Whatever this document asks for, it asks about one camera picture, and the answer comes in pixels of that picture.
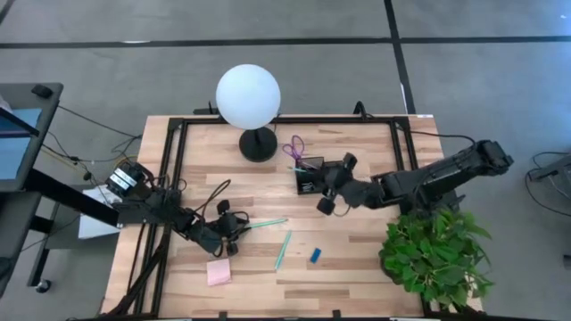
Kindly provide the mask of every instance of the wooden tabletop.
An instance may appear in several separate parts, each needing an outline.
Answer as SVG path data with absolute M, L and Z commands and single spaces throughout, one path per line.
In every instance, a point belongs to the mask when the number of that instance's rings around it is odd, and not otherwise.
M 145 126 L 138 161 L 155 174 L 161 164 L 168 121 L 168 116 L 152 116 Z M 410 124 L 413 130 L 436 133 L 433 118 L 411 116 Z M 319 194 L 297 195 L 294 174 L 287 168 L 293 160 L 281 151 L 281 145 L 290 143 L 292 135 L 299 135 L 305 142 L 306 156 L 339 161 L 346 152 L 353 153 L 359 161 L 355 176 L 367 179 L 396 170 L 389 127 L 280 124 L 276 130 L 277 153 L 263 163 L 249 162 L 240 154 L 237 142 L 242 132 L 229 125 L 189 127 L 181 171 L 188 186 L 182 206 L 199 206 L 218 184 L 230 178 L 230 187 L 206 210 L 207 220 L 217 217 L 215 206 L 223 199 L 230 200 L 231 210 L 248 212 L 253 223 L 289 220 L 255 228 L 241 237 L 240 252 L 230 259 L 232 283 L 219 286 L 206 284 L 206 262 L 212 259 L 209 254 L 172 234 L 160 317 L 217 317 L 220 311 L 227 311 L 230 317 L 330 317 L 334 309 L 340 309 L 345 317 L 422 316 L 418 295 L 394 285 L 379 268 L 377 253 L 386 238 L 386 224 L 396 220 L 399 208 L 361 207 L 343 218 L 325 216 L 316 210 Z M 409 168 L 404 136 L 399 134 Z M 413 135 L 413 140 L 419 166 L 442 158 L 437 137 Z M 170 173 L 177 141 L 178 134 L 173 140 Z M 344 212 L 341 197 L 337 204 L 337 211 Z M 120 232 L 102 311 L 113 308 L 125 294 L 139 229 L 128 226 Z M 291 241 L 281 268 L 275 271 L 288 230 L 293 231 Z M 316 248 L 321 249 L 321 255 L 312 264 L 310 256 Z M 143 252 L 141 249 L 138 262 Z M 153 280 L 154 276 L 147 286 L 144 311 L 150 310 Z

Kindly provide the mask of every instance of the green plant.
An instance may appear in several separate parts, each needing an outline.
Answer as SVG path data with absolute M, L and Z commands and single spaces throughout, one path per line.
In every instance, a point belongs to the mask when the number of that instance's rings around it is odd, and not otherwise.
M 387 233 L 379 252 L 384 271 L 407 292 L 445 306 L 465 306 L 470 293 L 485 296 L 493 285 L 476 271 L 482 259 L 490 261 L 475 235 L 491 237 L 471 213 L 440 209 L 431 218 L 401 215 Z

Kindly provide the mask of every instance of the pink sticky note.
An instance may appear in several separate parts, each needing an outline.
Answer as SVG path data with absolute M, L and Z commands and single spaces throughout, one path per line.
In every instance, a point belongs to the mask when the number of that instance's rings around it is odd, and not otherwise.
M 230 260 L 218 259 L 206 263 L 206 275 L 208 276 L 209 286 L 230 283 L 232 281 Z

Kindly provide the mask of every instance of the blue eraser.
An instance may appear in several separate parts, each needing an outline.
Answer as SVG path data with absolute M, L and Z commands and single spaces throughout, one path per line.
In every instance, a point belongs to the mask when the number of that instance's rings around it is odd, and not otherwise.
M 315 262 L 318 261 L 319 254 L 321 254 L 321 250 L 315 249 L 315 251 L 313 252 L 313 255 L 311 255 L 311 259 L 310 259 L 311 263 L 315 264 Z

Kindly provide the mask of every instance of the black desk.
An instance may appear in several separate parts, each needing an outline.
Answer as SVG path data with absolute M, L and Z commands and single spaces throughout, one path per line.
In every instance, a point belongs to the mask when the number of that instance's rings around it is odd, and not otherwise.
M 41 198 L 37 192 L 0 194 L 0 257 L 12 258 L 7 276 L 0 279 L 0 297 L 10 281 Z
M 28 230 L 33 229 L 49 235 L 58 228 L 58 220 L 55 219 L 55 215 L 51 219 L 36 216 L 41 196 L 48 197 L 60 205 L 78 210 L 112 226 L 117 226 L 119 219 L 116 210 L 108 208 L 85 196 L 81 191 L 33 168 L 63 90 L 62 84 L 41 84 L 54 91 L 49 98 L 45 99 L 31 92 L 34 85 L 36 84 L 0 84 L 0 95 L 13 110 L 34 108 L 42 110 L 36 125 L 39 135 L 30 138 L 16 178 L 0 179 L 0 257 L 11 258 L 13 262 L 7 275 L 0 279 L 0 296 L 4 293 L 12 275 L 13 265 L 20 255 Z M 43 242 L 30 276 L 29 286 L 35 286 L 39 282 L 48 251 L 49 246 Z
M 49 98 L 41 98 L 31 92 L 36 84 L 0 84 L 0 95 L 13 110 L 40 108 L 42 110 L 36 129 L 37 137 L 32 136 L 24 154 L 15 179 L 0 179 L 0 193 L 25 191 L 40 192 L 56 202 L 80 210 L 93 218 L 117 226 L 119 214 L 116 210 L 85 196 L 75 189 L 60 183 L 48 175 L 33 168 L 39 150 L 46 138 L 47 131 L 54 119 L 55 111 L 62 95 L 62 84 L 41 84 L 54 91 Z

